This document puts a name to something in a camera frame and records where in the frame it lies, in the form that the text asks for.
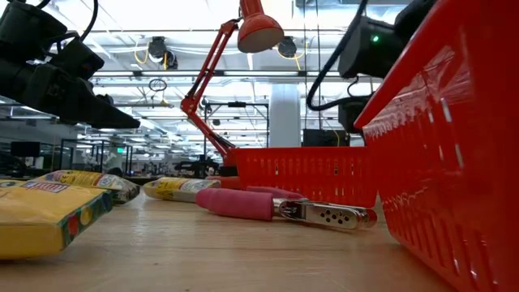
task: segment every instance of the black cable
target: black cable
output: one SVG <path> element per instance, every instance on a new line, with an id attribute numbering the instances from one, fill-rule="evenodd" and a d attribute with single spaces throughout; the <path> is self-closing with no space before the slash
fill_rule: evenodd
<path id="1" fill-rule="evenodd" d="M 349 97 L 356 97 L 356 96 L 354 96 L 353 94 L 351 94 L 351 92 L 350 92 L 350 88 L 351 88 L 352 86 L 354 86 L 355 84 L 357 84 L 359 79 L 360 79 L 360 77 L 358 77 L 358 75 L 355 76 L 355 81 L 352 82 L 350 85 L 348 85 L 348 88 L 346 89 L 346 91 L 348 92 L 348 96 L 349 96 Z"/>
<path id="2" fill-rule="evenodd" d="M 50 3 L 50 0 L 43 0 L 42 2 L 40 2 L 40 4 L 36 5 L 36 8 L 43 9 L 49 3 Z"/>
<path id="3" fill-rule="evenodd" d="M 311 85 L 310 92 L 307 95 L 307 105 L 308 105 L 308 108 L 310 108 L 310 110 L 318 110 L 318 111 L 327 110 L 327 109 L 330 109 L 330 108 L 334 107 L 335 105 L 339 105 L 339 104 L 343 103 L 346 99 L 348 99 L 348 97 L 341 98 L 341 99 L 338 99 L 336 101 L 330 101 L 329 103 L 324 104 L 324 105 L 313 105 L 311 103 L 312 99 L 313 99 L 313 97 L 315 95 L 315 92 L 317 91 L 317 89 L 321 85 L 321 82 L 323 82 L 323 79 L 326 76 L 326 73 L 328 73 L 330 71 L 330 69 L 332 68 L 333 64 L 339 58 L 339 56 L 341 55 L 342 51 L 346 47 L 346 44 L 348 44 L 348 41 L 350 41 L 351 36 L 354 34 L 354 30 L 356 29 L 356 27 L 360 23 L 360 19 L 361 19 L 362 13 L 364 12 L 364 9 L 366 9 L 366 5 L 367 5 L 367 0 L 362 0 L 360 2 L 360 4 L 358 5 L 357 13 L 355 14 L 355 17 L 351 21 L 350 25 L 348 26 L 348 29 L 346 30 L 346 33 L 341 38 L 341 41 L 339 41 L 339 44 L 337 45 L 337 47 L 333 51 L 332 56 L 330 56 L 330 59 L 326 62 L 326 64 L 324 64 L 323 70 L 321 70 L 319 72 L 319 74 L 317 75 L 317 78 L 315 79 L 314 83 Z"/>
<path id="4" fill-rule="evenodd" d="M 84 30 L 83 34 L 79 38 L 80 41 L 84 41 L 84 39 L 87 38 L 87 35 L 90 33 L 90 31 L 92 31 L 92 28 L 94 27 L 94 24 L 96 23 L 98 11 L 99 11 L 99 2 L 97 0 L 94 0 L 94 9 L 92 11 L 92 19 L 90 19 L 90 24 L 88 24 L 87 29 Z"/>
<path id="5" fill-rule="evenodd" d="M 58 50 L 58 54 L 59 54 L 62 52 L 62 41 L 66 40 L 68 38 L 71 38 L 71 37 L 79 37 L 79 34 L 77 32 L 68 32 L 62 36 L 51 37 L 51 38 L 47 39 L 46 41 L 48 41 L 50 44 L 56 43 L 56 49 Z"/>
<path id="6" fill-rule="evenodd" d="M 319 2 L 315 1 L 315 17 L 317 18 L 317 67 L 319 68 L 319 71 L 321 71 L 321 33 L 320 33 L 320 26 L 319 26 Z M 319 86 L 319 98 L 318 103 L 319 106 L 321 105 L 321 99 L 323 96 L 321 95 L 321 87 Z M 321 112 L 319 114 L 319 130 L 323 130 L 323 119 L 321 116 Z"/>
<path id="7" fill-rule="evenodd" d="M 302 3 L 302 18 L 303 19 L 306 19 L 307 18 L 307 2 L 303 2 Z M 302 22 L 302 30 L 304 31 L 304 35 L 303 35 L 303 38 L 304 38 L 304 42 L 305 42 L 305 94 L 307 94 L 308 92 L 308 67 L 307 67 L 307 50 L 308 48 L 311 48 L 311 43 L 313 42 L 313 38 L 312 38 L 312 42 L 310 42 L 309 45 L 307 45 L 307 22 L 306 21 L 303 21 Z M 307 119 L 308 119 L 308 108 L 306 107 L 305 108 L 305 129 L 307 129 Z"/>

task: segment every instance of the silver metal tool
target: silver metal tool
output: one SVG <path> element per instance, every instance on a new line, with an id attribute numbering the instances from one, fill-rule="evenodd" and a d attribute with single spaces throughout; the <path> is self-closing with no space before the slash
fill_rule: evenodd
<path id="1" fill-rule="evenodd" d="M 355 230 L 375 225 L 377 216 L 369 208 L 343 206 L 310 200 L 274 199 L 274 214 L 289 220 Z"/>

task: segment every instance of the ceiling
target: ceiling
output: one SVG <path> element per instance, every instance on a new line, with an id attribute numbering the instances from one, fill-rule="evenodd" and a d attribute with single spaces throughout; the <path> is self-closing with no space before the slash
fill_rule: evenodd
<path id="1" fill-rule="evenodd" d="M 371 0 L 367 15 L 392 23 L 408 2 Z M 198 75 L 217 29 L 238 16 L 239 0 L 100 0 L 99 3 L 97 22 L 85 40 L 105 60 L 105 66 L 91 80 L 95 84 L 94 92 L 111 95 L 120 110 L 141 118 L 142 125 L 139 130 L 128 131 L 98 131 L 78 125 L 80 137 L 108 139 L 119 135 L 126 142 L 148 151 L 164 152 L 170 148 L 174 150 L 171 154 L 176 156 L 201 153 L 203 136 L 178 107 Z M 217 64 L 223 74 L 212 79 L 204 93 L 206 101 L 268 104 L 274 84 L 293 84 L 299 97 L 304 99 L 358 7 L 355 4 L 358 0 L 263 0 L 262 3 L 265 13 L 285 29 L 285 35 L 294 38 L 298 59 L 282 58 L 276 48 L 258 54 L 243 54 L 238 51 L 238 34 L 235 33 Z M 5 1 L 0 2 L 0 11 L 5 5 Z M 69 30 L 81 33 L 92 16 L 92 1 L 53 0 L 45 10 Z M 178 59 L 178 71 L 163 71 L 149 59 L 142 63 L 147 43 L 151 37 L 158 36 L 166 37 L 168 48 Z M 135 78 L 132 71 L 142 71 L 139 74 L 142 76 Z M 162 78 L 168 88 L 152 98 L 148 83 L 155 78 Z M 380 82 L 380 79 L 362 77 L 359 84 L 351 88 L 351 93 L 368 94 L 377 89 Z M 320 87 L 322 100 L 347 97 L 349 84 L 332 69 Z M 217 133 L 225 133 L 227 139 L 239 147 L 266 146 L 264 106 L 215 109 L 216 106 L 212 106 L 209 122 Z M 46 118 L 45 114 L 27 107 L 14 108 L 9 114 Z M 216 119 L 220 121 L 219 126 L 212 123 Z M 304 100 L 301 102 L 301 123 L 302 128 L 342 129 L 337 122 L 337 108 L 323 112 L 320 118 L 317 113 L 307 111 Z"/>

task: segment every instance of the red desk lamp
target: red desk lamp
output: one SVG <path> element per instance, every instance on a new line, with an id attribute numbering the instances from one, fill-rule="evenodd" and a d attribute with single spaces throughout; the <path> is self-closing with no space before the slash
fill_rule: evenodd
<path id="1" fill-rule="evenodd" d="M 238 49 L 243 53 L 258 53 L 271 49 L 284 37 L 283 29 L 273 18 L 263 12 L 260 0 L 240 0 L 240 8 L 244 19 L 238 33 Z M 224 160 L 224 167 L 234 169 L 229 175 L 237 175 L 236 161 L 233 154 L 235 146 L 213 132 L 211 128 L 196 114 L 198 104 L 209 80 L 214 75 L 215 68 L 227 41 L 234 30 L 238 29 L 238 22 L 242 19 L 232 19 L 220 26 L 220 31 L 208 56 L 198 74 L 193 87 L 182 100 L 181 109 L 187 117 L 202 131 L 204 136 L 214 145 Z"/>

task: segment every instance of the pink handle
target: pink handle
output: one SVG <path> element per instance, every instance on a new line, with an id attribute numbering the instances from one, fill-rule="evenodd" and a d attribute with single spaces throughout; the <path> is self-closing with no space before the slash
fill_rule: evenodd
<path id="1" fill-rule="evenodd" d="M 274 214 L 272 194 L 208 188 L 196 194 L 196 203 L 216 215 L 271 221 Z"/>

